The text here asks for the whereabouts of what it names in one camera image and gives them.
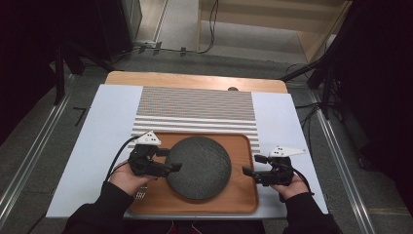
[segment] white tabletop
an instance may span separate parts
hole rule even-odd
[[[85,203],[93,203],[112,160],[131,136],[131,126],[143,87],[101,85],[56,189],[47,217],[69,217]],[[308,152],[297,113],[289,94],[251,93],[260,151],[263,155],[277,145],[305,149]],[[124,150],[118,163],[129,157]],[[314,199],[327,214],[319,180],[309,153],[291,157],[292,166],[309,181]],[[271,166],[254,162],[254,170],[268,171]],[[259,206],[252,214],[148,214],[126,216],[153,219],[262,219],[286,217],[285,204],[271,187],[257,185]]]

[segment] table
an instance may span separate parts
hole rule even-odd
[[[68,217],[84,203],[98,197],[101,182],[120,145],[130,133],[136,114],[136,101],[143,87],[227,90],[236,87],[251,92],[258,131],[259,150],[268,154],[275,144],[306,149],[291,96],[285,83],[276,80],[230,78],[148,72],[111,72],[100,86],[82,132],[73,149],[66,169],[56,189],[47,217]],[[121,154],[118,162],[128,158]],[[327,213],[319,181],[309,153],[291,157],[292,165],[311,184],[316,202]],[[269,170],[268,165],[254,163],[257,171]],[[263,219],[286,217],[286,209],[270,187],[257,185],[259,205],[251,214],[132,214],[133,218],[151,219]]]
[[[201,21],[209,21],[214,3],[199,0],[198,40]],[[337,33],[351,4],[346,0],[219,0],[216,21],[297,31],[307,61],[312,62],[330,35]]]

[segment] gray felt disc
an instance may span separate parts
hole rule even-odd
[[[170,150],[167,164],[182,163],[178,173],[168,176],[169,185],[190,199],[215,196],[231,176],[231,159],[221,144],[205,136],[187,137]]]

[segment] black wall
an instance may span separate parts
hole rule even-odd
[[[338,93],[368,138],[358,143],[361,154],[394,180],[413,214],[413,6],[365,3],[332,62]]]

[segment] gray floor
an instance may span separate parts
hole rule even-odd
[[[169,7],[176,7],[177,5],[172,4],[175,1],[169,0]],[[172,11],[168,11],[165,20],[173,18],[173,16]],[[282,35],[277,37],[281,41],[275,41],[274,45],[271,46],[274,49],[273,54],[264,53],[265,55],[261,53],[265,46],[257,48],[262,46],[260,43],[249,47],[243,41],[228,44],[231,42],[231,38],[222,34],[224,31],[217,28],[217,44],[208,55],[188,54],[181,57],[179,53],[160,52],[159,55],[153,56],[152,52],[147,51],[143,54],[125,56],[115,64],[115,67],[127,71],[277,79],[285,74],[291,64],[305,62],[303,60],[304,56],[298,50],[299,47],[294,42],[294,36],[290,31],[273,32]],[[172,29],[172,27],[163,26],[159,38],[163,41],[163,47],[179,49],[186,46],[190,49],[191,45],[185,43],[194,45],[192,39],[178,39],[176,33],[184,34],[182,31]],[[297,68],[299,66],[291,67],[288,72]],[[71,97],[43,148],[33,172],[9,213],[1,233],[26,233],[30,226],[48,209],[53,192],[84,121],[84,118],[81,119],[80,124],[76,126],[82,113],[74,107],[89,108],[98,85],[104,83],[106,75],[107,73],[101,68],[89,66],[84,75],[76,79],[71,89]],[[305,81],[305,77],[299,77],[287,83],[288,91],[292,94],[296,105],[311,102],[310,91],[306,88]],[[54,98],[55,91],[51,90],[20,122],[6,142],[0,146],[1,193],[6,190],[12,181],[48,118]],[[303,119],[309,111],[310,109],[299,109],[297,114],[300,119]],[[350,141],[346,129],[334,115],[331,116],[330,123],[334,127],[336,137],[340,142],[350,171],[357,182],[357,188],[368,209],[376,233],[413,233],[412,217],[395,191],[393,182],[380,172],[369,172],[358,166],[357,151]],[[349,197],[343,186],[342,178],[339,176],[330,148],[316,116],[313,117],[311,122],[311,145],[313,146],[314,164],[327,207],[344,233],[361,233]],[[264,222],[268,233],[282,233],[283,228],[286,227],[285,220],[265,220]],[[58,233],[61,232],[64,223],[64,219],[43,218],[33,233]]]

